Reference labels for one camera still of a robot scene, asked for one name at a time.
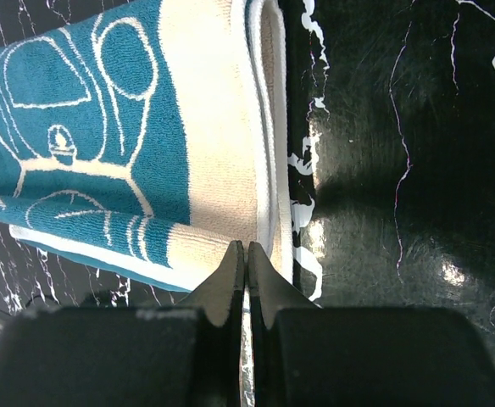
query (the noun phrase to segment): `striped towel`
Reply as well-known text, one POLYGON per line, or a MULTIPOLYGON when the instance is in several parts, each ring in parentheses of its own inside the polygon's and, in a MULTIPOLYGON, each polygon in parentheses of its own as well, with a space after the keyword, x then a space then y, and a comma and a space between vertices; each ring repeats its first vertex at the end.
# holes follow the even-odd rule
POLYGON ((275 0, 137 0, 0 49, 0 221, 192 290, 231 240, 292 279, 275 0))

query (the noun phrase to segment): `towel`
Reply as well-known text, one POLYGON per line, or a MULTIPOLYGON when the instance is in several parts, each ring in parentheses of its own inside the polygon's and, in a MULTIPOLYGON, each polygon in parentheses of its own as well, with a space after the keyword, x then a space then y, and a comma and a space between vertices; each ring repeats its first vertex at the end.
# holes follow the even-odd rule
POLYGON ((292 280, 275 0, 137 0, 0 49, 0 221, 192 290, 228 243, 292 280))

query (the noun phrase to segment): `towel fold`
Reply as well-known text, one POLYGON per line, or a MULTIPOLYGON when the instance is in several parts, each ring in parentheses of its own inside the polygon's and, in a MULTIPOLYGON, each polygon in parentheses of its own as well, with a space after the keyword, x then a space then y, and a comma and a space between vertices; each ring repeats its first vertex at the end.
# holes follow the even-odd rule
POLYGON ((192 290, 228 242, 292 279, 275 0, 137 0, 0 49, 0 221, 192 290))

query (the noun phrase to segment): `black marble surface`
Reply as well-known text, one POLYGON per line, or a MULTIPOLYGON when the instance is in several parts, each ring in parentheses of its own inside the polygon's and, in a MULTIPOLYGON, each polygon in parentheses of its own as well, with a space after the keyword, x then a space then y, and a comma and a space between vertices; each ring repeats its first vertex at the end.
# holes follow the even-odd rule
MULTIPOLYGON (((0 0, 0 47, 121 3, 0 0)), ((281 6, 296 285, 323 306, 456 309, 495 362, 495 0, 281 6)), ((0 225, 0 309, 12 314, 184 295, 29 248, 0 225)))

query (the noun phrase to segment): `towel pattern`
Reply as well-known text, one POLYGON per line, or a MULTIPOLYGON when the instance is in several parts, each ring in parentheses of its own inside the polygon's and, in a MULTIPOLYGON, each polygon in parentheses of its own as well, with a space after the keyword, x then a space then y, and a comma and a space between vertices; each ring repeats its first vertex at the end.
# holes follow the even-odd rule
POLYGON ((276 225, 288 257, 246 39, 254 3, 267 2, 138 0, 0 49, 13 236, 187 289, 230 240, 270 252, 276 225))

